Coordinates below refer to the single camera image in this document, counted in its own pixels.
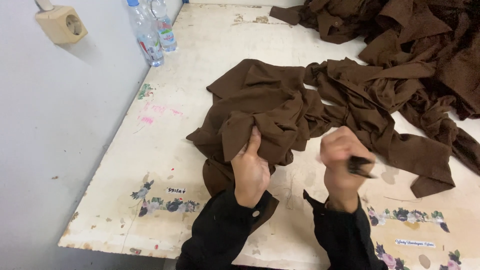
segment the bottle label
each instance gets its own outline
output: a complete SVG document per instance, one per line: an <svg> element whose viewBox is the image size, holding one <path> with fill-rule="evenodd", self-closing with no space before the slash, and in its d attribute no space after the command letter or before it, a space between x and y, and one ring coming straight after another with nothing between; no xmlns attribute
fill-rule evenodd
<svg viewBox="0 0 480 270"><path fill-rule="evenodd" d="M171 29L161 29L158 31L158 35L160 36L160 42L164 47L175 43L175 37L173 36Z"/></svg>
<svg viewBox="0 0 480 270"><path fill-rule="evenodd" d="M147 59L157 61L162 58L162 47L160 46L159 40L151 40L147 41L146 38L139 37L138 43L140 43L140 47L144 51L144 55Z"/></svg>

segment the black scissors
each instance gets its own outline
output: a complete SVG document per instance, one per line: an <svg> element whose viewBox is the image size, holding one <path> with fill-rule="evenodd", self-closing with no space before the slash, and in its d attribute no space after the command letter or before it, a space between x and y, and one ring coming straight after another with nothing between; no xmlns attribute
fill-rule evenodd
<svg viewBox="0 0 480 270"><path fill-rule="evenodd" d="M351 156L347 162L347 170L351 174L356 174L365 178L377 178L376 176L366 173L361 169L362 165L373 163L373 161L366 158Z"/></svg>

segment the white table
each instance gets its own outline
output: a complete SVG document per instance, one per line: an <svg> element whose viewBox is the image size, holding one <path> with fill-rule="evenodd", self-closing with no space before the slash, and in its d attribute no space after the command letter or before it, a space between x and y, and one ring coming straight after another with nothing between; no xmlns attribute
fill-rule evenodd
<svg viewBox="0 0 480 270"><path fill-rule="evenodd" d="M245 58L283 66L345 57L361 62L357 55L366 46L361 40L326 43L312 29L268 17L269 11L270 7L259 6L183 5L174 26L179 51L168 55L164 66L148 73L140 89L145 89L145 96L133 101L60 246L176 258L210 197L202 179L205 157L185 139L202 125L212 105L205 87ZM394 118L400 133L422 135L398 113ZM480 139L478 121L460 125ZM327 197L325 167L315 160L320 140L311 139L306 151L294 151L292 164L277 167L268 190L280 203L272 218L248 238L234 263L298 270L327 268L326 253L313 235L312 209L301 195L306 189L320 201ZM447 265L448 252L457 249L462 269L479 269L480 177L454 158L450 167L457 187L423 199L415 199L409 188L415 175L381 161L372 173L382 177L368 180L360 189L364 209L373 207L380 223L385 218L383 210L390 212L384 225L372 227L374 244L384 245L386 253L404 260L410 270L424 269L419 262L422 254L431 261L431 269L439 269L440 264ZM141 187L152 180L145 195ZM179 193L168 193L168 188L179 189ZM132 192L145 195L150 202L144 216L139 217L143 200L132 198ZM170 212L166 203L174 199L177 204L170 204L169 209L176 211ZM186 207L189 200L195 204ZM430 222L389 219L398 207L429 216L442 212L450 233L429 216L426 221ZM431 242L435 247L399 245L396 239Z"/></svg>

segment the name sticker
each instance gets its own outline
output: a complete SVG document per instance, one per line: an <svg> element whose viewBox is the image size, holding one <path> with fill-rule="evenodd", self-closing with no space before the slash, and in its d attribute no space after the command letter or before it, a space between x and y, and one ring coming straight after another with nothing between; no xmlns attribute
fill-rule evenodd
<svg viewBox="0 0 480 270"><path fill-rule="evenodd" d="M413 241L413 240L403 240L403 239L395 239L395 243L397 245L414 245L414 246L429 246L435 247L435 244L432 242L425 242L425 241Z"/></svg>
<svg viewBox="0 0 480 270"><path fill-rule="evenodd" d="M173 187L167 188L167 193L184 194L185 191L186 191L185 188L173 188Z"/></svg>

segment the shirt sleeve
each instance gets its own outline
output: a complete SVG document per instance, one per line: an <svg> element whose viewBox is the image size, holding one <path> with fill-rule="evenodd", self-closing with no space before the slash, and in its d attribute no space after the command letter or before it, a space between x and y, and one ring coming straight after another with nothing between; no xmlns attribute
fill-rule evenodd
<svg viewBox="0 0 480 270"><path fill-rule="evenodd" d="M311 198L305 190L303 198L313 207L315 237L328 254L331 265L329 269L388 269L375 255L370 239L370 224L361 208L360 198L354 213L329 210L324 203Z"/></svg>
<svg viewBox="0 0 480 270"><path fill-rule="evenodd" d="M229 269L270 197L265 191L254 208L239 205L233 190L212 197L193 222L192 237L183 243L176 269Z"/></svg>

